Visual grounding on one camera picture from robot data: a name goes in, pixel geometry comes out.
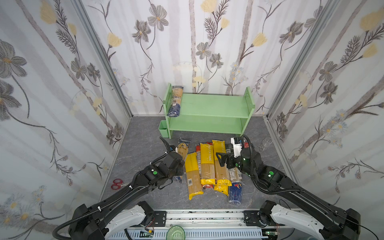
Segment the blue brown spaghetti bag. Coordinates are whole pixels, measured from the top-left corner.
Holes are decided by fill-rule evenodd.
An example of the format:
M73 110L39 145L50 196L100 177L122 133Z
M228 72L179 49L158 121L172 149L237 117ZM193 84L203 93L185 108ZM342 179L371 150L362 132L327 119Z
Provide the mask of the blue brown spaghetti bag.
M178 139L177 152L179 155L182 156L184 162L186 161L187 154L189 152L190 144L191 144L190 140L186 140L186 139L182 139L182 138ZM178 172L177 175L175 176L175 179L180 184L183 182L183 175L184 174L185 174L185 166L183 166L182 170L180 172Z

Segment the yellow spaghetti bag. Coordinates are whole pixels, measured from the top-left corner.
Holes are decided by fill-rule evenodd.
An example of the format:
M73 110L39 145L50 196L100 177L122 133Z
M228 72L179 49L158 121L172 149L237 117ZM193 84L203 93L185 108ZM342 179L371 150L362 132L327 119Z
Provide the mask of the yellow spaghetti bag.
M215 159L215 174L216 174L216 184L214 190L220 193L229 195L229 187L232 186L230 181L229 170L226 165L223 167L220 165L219 159L216 156L216 153L226 153L226 146L224 141L213 140L214 147L214 159Z
M215 185L215 161L213 145L200 144L201 150L201 184Z
M192 200L193 197L203 194L201 177L197 161L197 153L190 153L187 155L185 169L189 191L189 200Z

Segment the blue clear spaghetti bag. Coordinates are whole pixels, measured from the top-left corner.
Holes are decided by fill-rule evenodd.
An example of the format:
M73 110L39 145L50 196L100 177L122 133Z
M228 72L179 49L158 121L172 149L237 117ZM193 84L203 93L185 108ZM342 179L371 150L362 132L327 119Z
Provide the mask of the blue clear spaghetti bag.
M168 117L175 118L180 115L183 91L184 91L183 86L172 87L172 98L171 98L171 105L168 110Z

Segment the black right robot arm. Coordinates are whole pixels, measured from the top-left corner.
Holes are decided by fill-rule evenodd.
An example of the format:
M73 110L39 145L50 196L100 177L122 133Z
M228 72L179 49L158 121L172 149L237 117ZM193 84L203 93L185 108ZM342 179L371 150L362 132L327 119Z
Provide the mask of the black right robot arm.
M357 240L361 215L353 209L343 210L300 187L280 170L263 163L253 146L241 150L239 156L216 153L222 167L237 168L266 195L278 195L301 209L296 212L273 201L265 201L253 217L245 217L258 227L284 225L307 233L318 240Z

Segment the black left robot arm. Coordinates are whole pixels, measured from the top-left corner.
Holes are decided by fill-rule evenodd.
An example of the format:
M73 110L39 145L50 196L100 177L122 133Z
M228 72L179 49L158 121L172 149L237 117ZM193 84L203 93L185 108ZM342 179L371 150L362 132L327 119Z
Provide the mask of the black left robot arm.
M57 226L52 236L57 240L104 240L111 228L107 225L131 202L152 192L162 190L168 180L180 174L184 168L183 157L176 146L160 137L166 152L137 172L132 181L107 199L90 207L81 205L71 220Z

